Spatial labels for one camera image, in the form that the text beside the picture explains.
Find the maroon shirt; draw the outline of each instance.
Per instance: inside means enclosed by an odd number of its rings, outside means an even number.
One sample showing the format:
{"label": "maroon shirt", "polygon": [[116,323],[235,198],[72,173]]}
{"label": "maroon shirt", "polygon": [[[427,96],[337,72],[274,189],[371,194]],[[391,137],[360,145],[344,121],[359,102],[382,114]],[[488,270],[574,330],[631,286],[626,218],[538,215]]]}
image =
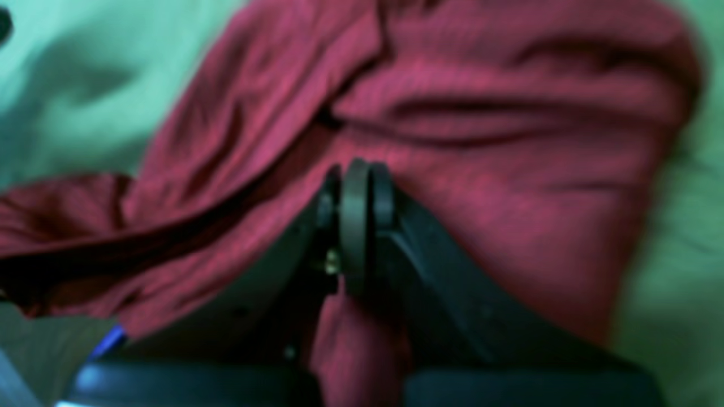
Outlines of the maroon shirt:
{"label": "maroon shirt", "polygon": [[[30,316],[117,315],[148,334],[243,273],[327,168],[359,156],[516,298],[601,343],[699,86],[685,27],[651,0],[257,0],[136,180],[0,198],[0,288]],[[96,276],[64,277],[78,270]],[[330,406],[396,400],[399,331],[329,298],[310,367]]]}

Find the black metal bracket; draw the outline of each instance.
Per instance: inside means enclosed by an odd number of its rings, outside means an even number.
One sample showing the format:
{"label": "black metal bracket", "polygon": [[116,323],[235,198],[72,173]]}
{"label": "black metal bracket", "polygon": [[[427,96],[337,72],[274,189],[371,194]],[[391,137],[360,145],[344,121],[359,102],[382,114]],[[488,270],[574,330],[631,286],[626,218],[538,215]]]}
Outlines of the black metal bracket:
{"label": "black metal bracket", "polygon": [[[395,187],[385,165],[358,159],[343,178],[339,167],[330,169],[319,192],[277,242],[213,301],[89,363],[79,377],[89,372],[102,377],[108,371],[111,382],[132,386],[140,372],[155,371],[145,376],[151,383],[147,391],[165,392],[154,397],[169,400],[181,398],[176,387],[199,372],[205,372],[206,382],[228,382],[248,379],[249,366],[276,366],[278,376],[265,371],[266,379],[278,379],[279,391],[288,397],[272,405],[320,406],[319,397],[306,403],[294,395],[298,383],[309,383],[309,373],[300,369],[306,330],[316,325],[322,301],[336,292],[340,275],[347,294],[372,308],[380,298],[392,299],[385,303],[388,309],[376,311],[400,315],[420,372],[473,372],[468,373],[473,381],[489,381],[491,372],[511,369],[558,372],[559,379],[583,374],[593,380],[597,372],[639,372],[517,302],[431,213]],[[228,367],[208,370],[210,364]],[[161,374],[169,366],[186,373]],[[299,369],[300,381],[290,381],[289,369]],[[430,380],[449,384],[451,377],[459,374],[417,376],[408,386],[429,387]],[[105,388],[104,393],[83,387],[77,379],[67,400],[121,397],[117,387]],[[317,394],[318,389],[309,391]],[[256,393],[236,396],[260,400]],[[141,399],[137,394],[133,400]],[[236,405],[224,403],[219,406]]]}

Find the red cloth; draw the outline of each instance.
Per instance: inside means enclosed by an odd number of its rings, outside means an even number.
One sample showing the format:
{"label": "red cloth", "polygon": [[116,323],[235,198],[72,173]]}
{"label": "red cloth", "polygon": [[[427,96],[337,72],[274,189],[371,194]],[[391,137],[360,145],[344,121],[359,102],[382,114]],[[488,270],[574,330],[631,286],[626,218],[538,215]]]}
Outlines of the red cloth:
{"label": "red cloth", "polygon": [[[514,296],[602,342],[699,83],[685,27],[650,0],[258,0],[137,180],[0,199],[0,287],[30,316],[116,314],[148,334],[242,273],[327,168],[359,156],[387,162]],[[311,366],[331,406],[397,397],[404,341],[382,328],[329,299]]]}

